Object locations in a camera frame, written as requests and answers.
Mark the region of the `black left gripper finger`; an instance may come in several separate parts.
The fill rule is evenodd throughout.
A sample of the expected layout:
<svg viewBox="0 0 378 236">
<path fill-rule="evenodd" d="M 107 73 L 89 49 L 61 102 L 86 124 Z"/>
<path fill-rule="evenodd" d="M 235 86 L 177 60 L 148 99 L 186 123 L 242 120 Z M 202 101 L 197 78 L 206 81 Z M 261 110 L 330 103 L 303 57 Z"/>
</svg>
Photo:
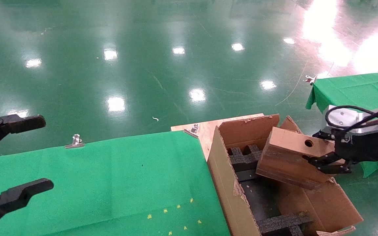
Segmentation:
<svg viewBox="0 0 378 236">
<path fill-rule="evenodd" d="M 37 194 L 52 190 L 54 183 L 41 178 L 29 183 L 7 189 L 0 194 L 0 219 L 6 214 L 24 208 Z"/>
<path fill-rule="evenodd" d="M 0 116 L 0 141 L 11 133 L 23 133 L 46 126 L 42 115 L 22 118 L 18 114 Z"/>
</svg>

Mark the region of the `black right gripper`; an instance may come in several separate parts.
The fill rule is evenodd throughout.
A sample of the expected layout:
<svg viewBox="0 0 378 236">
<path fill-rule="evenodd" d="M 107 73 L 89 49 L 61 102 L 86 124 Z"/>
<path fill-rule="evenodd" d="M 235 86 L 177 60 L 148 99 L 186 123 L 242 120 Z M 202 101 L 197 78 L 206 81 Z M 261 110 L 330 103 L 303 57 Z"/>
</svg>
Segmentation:
<svg viewBox="0 0 378 236">
<path fill-rule="evenodd" d="M 378 161 L 378 129 L 364 133 L 321 129 L 312 137 L 335 142 L 335 151 L 321 157 L 303 155 L 303 159 L 322 173 L 348 174 L 352 172 L 353 162 Z"/>
</svg>

